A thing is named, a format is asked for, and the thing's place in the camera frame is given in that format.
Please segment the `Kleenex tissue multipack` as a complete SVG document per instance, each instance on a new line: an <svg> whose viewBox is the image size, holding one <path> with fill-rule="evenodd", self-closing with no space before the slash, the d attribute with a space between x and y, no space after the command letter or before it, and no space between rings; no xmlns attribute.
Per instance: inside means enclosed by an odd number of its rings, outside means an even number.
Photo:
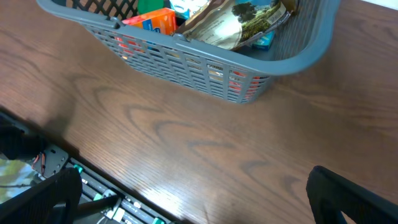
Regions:
<svg viewBox="0 0 398 224"><path fill-rule="evenodd" d="M174 0L170 2L170 6L178 17L186 21L208 2L208 0Z"/></svg>

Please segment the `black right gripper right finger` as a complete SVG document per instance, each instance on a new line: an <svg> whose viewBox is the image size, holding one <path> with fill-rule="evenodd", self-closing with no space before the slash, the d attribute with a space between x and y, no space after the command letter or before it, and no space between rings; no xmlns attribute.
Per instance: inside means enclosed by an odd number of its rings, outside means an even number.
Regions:
<svg viewBox="0 0 398 224"><path fill-rule="evenodd" d="M315 166L306 191L316 224L397 223L397 205L332 172Z"/></svg>

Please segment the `Nescafe Gold coffee pouch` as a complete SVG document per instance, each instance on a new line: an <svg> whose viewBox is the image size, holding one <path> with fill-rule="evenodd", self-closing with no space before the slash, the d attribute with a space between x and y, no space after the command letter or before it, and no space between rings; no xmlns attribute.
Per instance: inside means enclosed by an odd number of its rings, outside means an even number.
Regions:
<svg viewBox="0 0 398 224"><path fill-rule="evenodd" d="M176 33L226 50L236 50L285 23L297 0L211 0Z"/></svg>

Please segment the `San Remo spaghetti packet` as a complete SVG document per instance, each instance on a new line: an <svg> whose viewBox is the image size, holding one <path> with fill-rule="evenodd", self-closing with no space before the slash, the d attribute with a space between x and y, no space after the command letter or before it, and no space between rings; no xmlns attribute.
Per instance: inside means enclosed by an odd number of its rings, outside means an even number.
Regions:
<svg viewBox="0 0 398 224"><path fill-rule="evenodd" d="M114 37L113 51L133 69L234 103L253 100L267 76L130 36Z"/></svg>

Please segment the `orange Redoxon box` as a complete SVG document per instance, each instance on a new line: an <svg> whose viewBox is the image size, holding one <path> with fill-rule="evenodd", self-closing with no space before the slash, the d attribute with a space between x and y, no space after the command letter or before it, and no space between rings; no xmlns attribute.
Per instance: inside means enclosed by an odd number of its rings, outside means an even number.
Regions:
<svg viewBox="0 0 398 224"><path fill-rule="evenodd" d="M175 11L162 8L122 21L127 26L154 31L165 35L173 35L177 30Z"/></svg>

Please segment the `green lid glass jar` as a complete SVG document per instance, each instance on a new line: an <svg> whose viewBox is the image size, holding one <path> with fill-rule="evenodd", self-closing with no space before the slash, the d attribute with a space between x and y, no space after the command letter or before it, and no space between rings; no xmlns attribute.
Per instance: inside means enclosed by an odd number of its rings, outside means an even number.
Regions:
<svg viewBox="0 0 398 224"><path fill-rule="evenodd" d="M162 9L163 7L163 0L139 0L137 4L137 10L139 14L156 11L158 9Z"/></svg>

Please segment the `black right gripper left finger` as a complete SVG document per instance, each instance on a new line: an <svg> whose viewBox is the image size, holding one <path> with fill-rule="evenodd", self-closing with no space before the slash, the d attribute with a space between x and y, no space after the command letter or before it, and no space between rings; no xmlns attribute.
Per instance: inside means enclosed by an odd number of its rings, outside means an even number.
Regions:
<svg viewBox="0 0 398 224"><path fill-rule="evenodd" d="M72 223L82 182L67 168L1 204L1 223Z"/></svg>

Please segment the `dark grey plastic basket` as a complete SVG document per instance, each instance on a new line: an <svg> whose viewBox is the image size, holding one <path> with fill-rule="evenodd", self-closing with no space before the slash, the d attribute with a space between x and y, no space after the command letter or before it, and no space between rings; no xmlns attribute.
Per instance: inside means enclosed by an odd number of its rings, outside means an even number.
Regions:
<svg viewBox="0 0 398 224"><path fill-rule="evenodd" d="M181 35L126 26L136 1L39 0L39 6L81 24L133 69L234 103L254 101L277 78L311 67L328 49L338 1L300 1L268 51L233 52Z"/></svg>

